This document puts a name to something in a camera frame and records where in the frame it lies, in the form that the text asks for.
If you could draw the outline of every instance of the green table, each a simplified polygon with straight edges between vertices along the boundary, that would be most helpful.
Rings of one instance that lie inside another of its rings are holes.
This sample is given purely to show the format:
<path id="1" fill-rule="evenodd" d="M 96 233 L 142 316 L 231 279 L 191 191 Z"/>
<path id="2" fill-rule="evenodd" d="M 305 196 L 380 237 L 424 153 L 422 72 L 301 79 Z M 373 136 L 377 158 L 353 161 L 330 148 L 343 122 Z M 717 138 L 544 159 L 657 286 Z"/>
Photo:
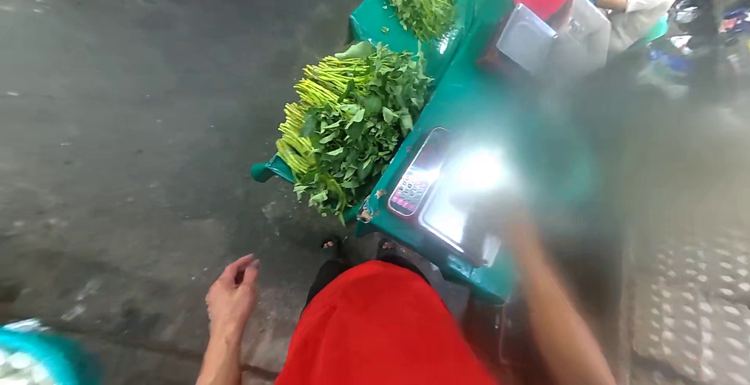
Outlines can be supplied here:
<path id="1" fill-rule="evenodd" d="M 435 127 L 445 127 L 457 136 L 481 133 L 514 148 L 518 165 L 526 168 L 524 175 L 539 186 L 537 200 L 545 205 L 566 205 L 590 193 L 595 175 L 586 145 L 576 131 L 527 110 L 513 84 L 475 65 L 498 21 L 512 10 L 512 1 L 459 0 L 458 22 L 450 40 L 423 44 L 427 74 L 436 79 L 434 95 L 362 205 L 360 211 L 366 210 L 371 218 L 367 222 L 358 220 L 356 226 L 357 236 L 385 233 L 437 265 L 445 279 L 466 284 L 475 295 L 492 301 L 507 299 L 515 285 L 513 264 L 507 254 L 501 253 L 492 265 L 475 269 L 445 252 L 422 227 L 390 213 L 386 200 L 413 158 L 412 148 L 416 150 L 426 133 Z M 363 1 L 352 13 L 350 26 L 356 40 L 383 42 L 395 51 L 417 51 L 416 38 L 401 28 L 388 0 Z M 552 151 L 560 145 L 562 149 Z M 571 162 L 571 169 L 561 175 L 553 164 L 545 165 L 549 154 L 563 155 Z M 276 156 L 252 169 L 257 181 L 266 181 L 273 175 L 293 181 L 286 163 Z M 386 194 L 378 196 L 379 190 Z M 347 215 L 347 219 L 352 219 L 353 211 Z"/>
<path id="2" fill-rule="evenodd" d="M 507 252 L 501 251 L 492 265 L 474 268 L 449 254 L 417 221 L 405 220 L 389 212 L 386 202 L 409 161 L 426 134 L 445 127 L 462 137 L 481 136 L 513 148 L 515 161 L 526 170 L 527 180 L 536 184 L 536 200 L 550 205 L 567 205 L 585 199 L 593 188 L 595 175 L 585 142 L 563 122 L 540 117 L 526 106 L 509 80 L 497 73 L 485 73 L 475 61 L 492 37 L 497 23 L 512 10 L 512 0 L 484 0 L 473 16 L 471 29 L 464 37 L 452 62 L 443 74 L 430 102 L 399 148 L 370 197 L 365 201 L 365 218 L 358 220 L 356 234 L 380 231 L 428 258 L 440 268 L 445 279 L 468 285 L 485 299 L 502 301 L 514 289 L 514 268 Z M 564 154 L 568 168 L 552 172 L 545 168 L 550 154 Z"/>

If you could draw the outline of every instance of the green leaf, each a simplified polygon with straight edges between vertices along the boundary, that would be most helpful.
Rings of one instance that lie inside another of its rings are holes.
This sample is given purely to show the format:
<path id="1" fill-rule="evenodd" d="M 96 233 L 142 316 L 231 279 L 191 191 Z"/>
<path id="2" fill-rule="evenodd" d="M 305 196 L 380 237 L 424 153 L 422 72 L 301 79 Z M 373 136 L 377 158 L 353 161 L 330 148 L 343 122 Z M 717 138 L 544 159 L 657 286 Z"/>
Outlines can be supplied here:
<path id="1" fill-rule="evenodd" d="M 382 107 L 382 119 L 383 119 L 383 121 L 385 121 L 388 124 L 390 124 L 390 123 L 393 122 L 394 118 L 398 118 L 398 115 L 395 112 L 390 111 L 387 107 L 383 106 Z"/>
<path id="2" fill-rule="evenodd" d="M 374 50 L 375 47 L 373 46 L 373 44 L 367 41 L 362 41 L 350 46 L 349 49 L 347 49 L 345 52 L 334 54 L 334 57 L 339 60 L 346 60 L 347 58 L 365 58 L 368 55 L 372 54 Z"/>
<path id="3" fill-rule="evenodd" d="M 312 115 L 309 114 L 305 118 L 305 123 L 302 125 L 302 129 L 299 131 L 299 135 L 302 137 L 310 137 L 315 132 L 315 126 L 317 124 L 317 119 Z"/>
<path id="4" fill-rule="evenodd" d="M 382 100 L 378 95 L 369 95 L 361 100 L 364 107 L 364 115 L 377 114 L 382 108 Z"/>
<path id="5" fill-rule="evenodd" d="M 357 179 L 359 179 L 360 181 L 364 181 L 364 179 L 366 179 L 373 171 L 373 166 L 374 164 L 370 163 L 357 169 Z"/>
<path id="6" fill-rule="evenodd" d="M 308 205 L 313 206 L 314 203 L 323 203 L 327 198 L 328 198 L 328 191 L 323 190 L 322 192 L 311 196 L 310 201 L 308 202 Z"/>
<path id="7" fill-rule="evenodd" d="M 339 121 L 336 121 L 335 123 L 331 123 L 331 124 L 328 124 L 328 125 L 326 125 L 325 127 L 323 127 L 323 123 L 324 123 L 324 122 L 325 122 L 325 121 L 321 121 L 321 126 L 320 126 L 320 131 L 321 131 L 321 132 L 322 132 L 323 130 L 325 130 L 325 129 L 333 129 L 334 127 L 338 127 L 338 126 L 339 126 L 339 125 L 341 124 L 341 120 L 339 120 Z"/>
<path id="8" fill-rule="evenodd" d="M 414 128 L 414 124 L 412 123 L 412 116 L 411 115 L 401 115 L 401 127 L 404 130 L 411 131 Z"/>
<path id="9" fill-rule="evenodd" d="M 355 123 L 358 123 L 359 121 L 362 121 L 362 118 L 364 118 L 364 108 L 361 108 L 357 113 L 354 115 L 354 118 L 352 118 L 352 121 Z"/>
<path id="10" fill-rule="evenodd" d="M 338 97 L 336 103 L 342 103 L 343 100 L 349 97 L 354 88 L 356 88 L 356 85 L 354 84 L 353 80 L 350 80 L 348 83 L 346 83 L 346 90 Z"/>
<path id="11" fill-rule="evenodd" d="M 327 135 L 326 137 L 322 138 L 320 140 L 320 144 L 324 145 L 325 143 L 328 143 L 329 141 L 332 141 L 333 139 L 335 139 L 336 136 L 338 136 L 338 131 L 334 131 L 331 134 Z"/>
<path id="12" fill-rule="evenodd" d="M 352 123 L 352 125 L 346 129 L 346 134 L 349 136 L 350 140 L 358 140 L 362 136 L 363 130 L 364 123 L 360 121 L 358 123 Z"/>

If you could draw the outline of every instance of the hand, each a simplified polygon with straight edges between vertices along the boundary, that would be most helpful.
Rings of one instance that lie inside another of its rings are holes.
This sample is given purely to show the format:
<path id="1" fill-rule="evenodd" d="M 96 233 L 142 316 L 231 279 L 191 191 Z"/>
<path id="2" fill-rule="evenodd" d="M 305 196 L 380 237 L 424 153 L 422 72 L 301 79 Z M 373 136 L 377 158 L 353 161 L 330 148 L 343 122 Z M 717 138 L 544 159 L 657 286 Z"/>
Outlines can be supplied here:
<path id="1" fill-rule="evenodd" d="M 260 260 L 252 254 L 228 265 L 211 285 L 205 303 L 209 306 L 211 336 L 241 339 L 256 302 L 255 283 Z"/>

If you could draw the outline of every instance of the fingers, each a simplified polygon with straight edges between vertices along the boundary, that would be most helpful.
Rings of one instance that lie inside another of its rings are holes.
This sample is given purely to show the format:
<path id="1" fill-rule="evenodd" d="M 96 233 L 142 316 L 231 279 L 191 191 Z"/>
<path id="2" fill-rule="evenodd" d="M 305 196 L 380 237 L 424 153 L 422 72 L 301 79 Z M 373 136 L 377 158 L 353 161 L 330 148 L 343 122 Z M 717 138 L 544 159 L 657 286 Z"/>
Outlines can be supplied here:
<path id="1" fill-rule="evenodd" d="M 260 267 L 260 260 L 253 260 L 250 265 L 245 269 L 245 275 L 242 277 L 242 284 L 240 287 L 253 287 L 255 280 L 258 278 L 258 268 Z"/>
<path id="2" fill-rule="evenodd" d="M 216 281 L 227 285 L 234 285 L 237 273 L 244 271 L 253 262 L 253 257 L 253 254 L 249 254 L 230 263 L 224 268 L 224 272 L 221 273 L 221 276 Z"/>

